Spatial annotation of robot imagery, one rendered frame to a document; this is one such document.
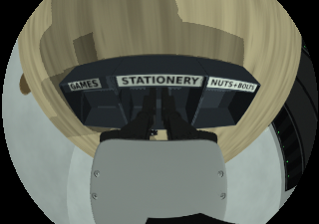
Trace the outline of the dark grey bin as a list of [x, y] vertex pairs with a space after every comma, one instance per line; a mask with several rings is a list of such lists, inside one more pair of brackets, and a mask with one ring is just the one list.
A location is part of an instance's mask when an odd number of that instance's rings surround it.
[[176, 111], [196, 129], [237, 125], [260, 86], [242, 66], [177, 55], [100, 60], [75, 67], [59, 84], [83, 125], [106, 128], [136, 118], [150, 87], [173, 87]]

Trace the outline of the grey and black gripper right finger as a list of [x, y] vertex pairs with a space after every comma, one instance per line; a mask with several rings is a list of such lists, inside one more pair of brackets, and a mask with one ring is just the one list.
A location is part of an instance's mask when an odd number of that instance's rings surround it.
[[181, 114], [175, 109], [174, 96], [168, 94], [168, 88], [161, 88], [161, 125], [166, 129], [167, 140], [201, 138], [217, 143], [217, 135], [214, 132], [197, 130], [182, 119]]

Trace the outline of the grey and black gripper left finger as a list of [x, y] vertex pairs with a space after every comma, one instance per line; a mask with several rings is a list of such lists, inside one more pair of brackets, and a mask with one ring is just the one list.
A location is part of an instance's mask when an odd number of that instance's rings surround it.
[[100, 134], [100, 142], [110, 138], [150, 140], [151, 129], [156, 125], [156, 92], [150, 87], [150, 94], [144, 96], [143, 107], [135, 119], [121, 129], [104, 131]]

